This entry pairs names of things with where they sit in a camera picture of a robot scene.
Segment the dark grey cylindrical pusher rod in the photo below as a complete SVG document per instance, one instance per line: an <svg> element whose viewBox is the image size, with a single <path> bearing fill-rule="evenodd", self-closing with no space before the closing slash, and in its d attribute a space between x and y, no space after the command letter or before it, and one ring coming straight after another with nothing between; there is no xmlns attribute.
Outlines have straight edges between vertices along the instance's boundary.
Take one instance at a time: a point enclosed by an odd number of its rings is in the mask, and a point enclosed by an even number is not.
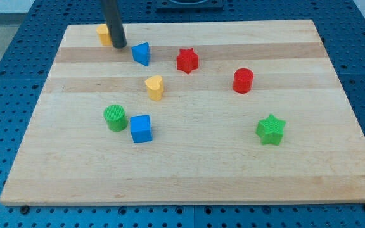
<svg viewBox="0 0 365 228"><path fill-rule="evenodd" d="M127 45L127 39L117 0L101 0L101 7L112 40L112 46L116 49L123 49Z"/></svg>

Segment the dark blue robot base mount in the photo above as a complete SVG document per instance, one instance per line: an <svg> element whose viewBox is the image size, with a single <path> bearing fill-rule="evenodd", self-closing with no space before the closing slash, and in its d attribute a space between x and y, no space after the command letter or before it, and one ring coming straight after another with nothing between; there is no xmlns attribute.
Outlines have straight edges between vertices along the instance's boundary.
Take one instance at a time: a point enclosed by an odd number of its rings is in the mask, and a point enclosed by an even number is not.
<svg viewBox="0 0 365 228"><path fill-rule="evenodd" d="M168 10L220 10L224 0L155 0L157 11Z"/></svg>

